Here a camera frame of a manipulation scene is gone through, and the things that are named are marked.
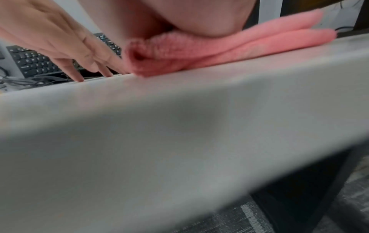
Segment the pink towel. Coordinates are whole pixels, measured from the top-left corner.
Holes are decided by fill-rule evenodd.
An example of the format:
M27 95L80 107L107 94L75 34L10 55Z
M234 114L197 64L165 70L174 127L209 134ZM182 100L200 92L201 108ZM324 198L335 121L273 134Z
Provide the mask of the pink towel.
M311 29L322 17L321 10L299 13L223 38L171 31L131 40L122 58L128 71L149 77L322 45L337 36L331 29Z

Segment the gray carpet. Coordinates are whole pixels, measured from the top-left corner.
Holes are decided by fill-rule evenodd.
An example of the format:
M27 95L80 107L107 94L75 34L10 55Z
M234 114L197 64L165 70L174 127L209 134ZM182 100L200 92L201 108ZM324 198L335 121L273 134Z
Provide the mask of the gray carpet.
M327 215L323 217L314 233L350 233L337 224L330 212L350 207L360 221L369 223L369 157L362 160L348 179ZM271 224L251 197L246 197L236 206L223 209L212 216L201 219L168 233L274 233Z

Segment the black keyboard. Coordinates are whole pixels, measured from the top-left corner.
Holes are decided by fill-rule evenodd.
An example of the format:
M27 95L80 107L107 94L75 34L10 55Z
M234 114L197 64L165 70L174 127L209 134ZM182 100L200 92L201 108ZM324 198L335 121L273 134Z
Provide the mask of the black keyboard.
M109 38L102 33L95 34L101 41L108 45L118 56L121 57L121 48L114 44ZM22 48L20 46L8 46L13 60L21 70L25 78L42 76L42 75L61 75L64 74L61 69L52 63L49 57L37 53L34 50ZM85 69L81 67L76 61L73 61L74 67L80 71Z

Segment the desk surface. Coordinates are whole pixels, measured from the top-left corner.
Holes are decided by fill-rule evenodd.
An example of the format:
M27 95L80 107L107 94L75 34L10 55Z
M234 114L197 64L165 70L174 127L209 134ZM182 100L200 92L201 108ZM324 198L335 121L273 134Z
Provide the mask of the desk surface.
M369 133L369 36L0 96L7 233L152 232Z

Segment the desk leg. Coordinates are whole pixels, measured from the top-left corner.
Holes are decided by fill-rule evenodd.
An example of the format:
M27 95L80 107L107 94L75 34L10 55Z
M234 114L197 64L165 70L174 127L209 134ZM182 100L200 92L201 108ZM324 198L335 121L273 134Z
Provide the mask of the desk leg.
M252 194L275 232L311 233L366 153L368 144L334 154Z

